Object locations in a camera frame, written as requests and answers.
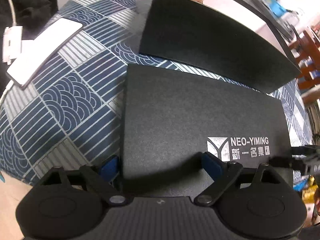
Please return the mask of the black box lid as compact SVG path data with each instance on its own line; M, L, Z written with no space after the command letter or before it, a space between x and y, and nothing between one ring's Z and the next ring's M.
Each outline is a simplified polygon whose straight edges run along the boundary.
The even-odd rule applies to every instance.
M288 157L280 100L204 76L131 64L124 86L123 190L195 197L212 179L200 154L256 168Z

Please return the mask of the black smartphone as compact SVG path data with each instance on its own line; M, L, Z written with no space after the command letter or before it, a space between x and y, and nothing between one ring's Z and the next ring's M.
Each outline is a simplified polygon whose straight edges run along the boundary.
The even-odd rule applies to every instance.
M40 33L7 69L14 84L24 88L44 63L81 29L82 23L60 18Z

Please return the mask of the white power adapter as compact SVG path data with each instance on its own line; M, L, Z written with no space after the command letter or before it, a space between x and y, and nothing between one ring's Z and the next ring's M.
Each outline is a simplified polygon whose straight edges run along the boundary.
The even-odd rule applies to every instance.
M11 65L22 50L22 26L6 27L3 35L3 62Z

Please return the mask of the patterned blue tablecloth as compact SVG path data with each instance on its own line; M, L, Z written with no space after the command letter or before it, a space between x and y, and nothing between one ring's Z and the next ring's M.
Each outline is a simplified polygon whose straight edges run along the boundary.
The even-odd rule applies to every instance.
M131 64L220 80L280 100L290 145L312 142L308 115L291 80L265 93L191 65L141 54L152 0L72 0L59 18L83 29L54 53L30 85L10 88L1 107L1 167L28 183L52 166L78 168L120 152L124 86Z

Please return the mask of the blue plastic basket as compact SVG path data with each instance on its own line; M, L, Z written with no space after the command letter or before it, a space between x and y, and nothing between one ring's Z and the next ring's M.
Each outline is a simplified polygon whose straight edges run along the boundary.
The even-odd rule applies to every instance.
M277 17L283 16L287 10L282 7L277 0L261 0Z

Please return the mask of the black jacket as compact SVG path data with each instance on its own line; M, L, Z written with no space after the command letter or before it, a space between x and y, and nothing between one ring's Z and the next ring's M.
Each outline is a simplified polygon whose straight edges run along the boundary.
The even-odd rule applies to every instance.
M17 25L23 27L22 38L33 40L58 11L57 0L12 0ZM0 1L1 40L4 30L12 26L12 14L8 0Z

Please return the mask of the open black gift box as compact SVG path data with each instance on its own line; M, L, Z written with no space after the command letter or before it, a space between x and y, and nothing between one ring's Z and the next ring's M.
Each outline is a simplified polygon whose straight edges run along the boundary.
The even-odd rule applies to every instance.
M139 51L265 93L300 75L273 23L243 0L152 0Z

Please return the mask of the wooden chair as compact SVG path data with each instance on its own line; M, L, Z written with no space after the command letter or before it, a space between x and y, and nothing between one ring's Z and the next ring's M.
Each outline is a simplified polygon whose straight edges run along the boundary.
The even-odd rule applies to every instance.
M319 38L312 29L306 28L302 35L296 33L296 40L289 44L296 52L295 61L301 74L297 77L300 90L319 85Z

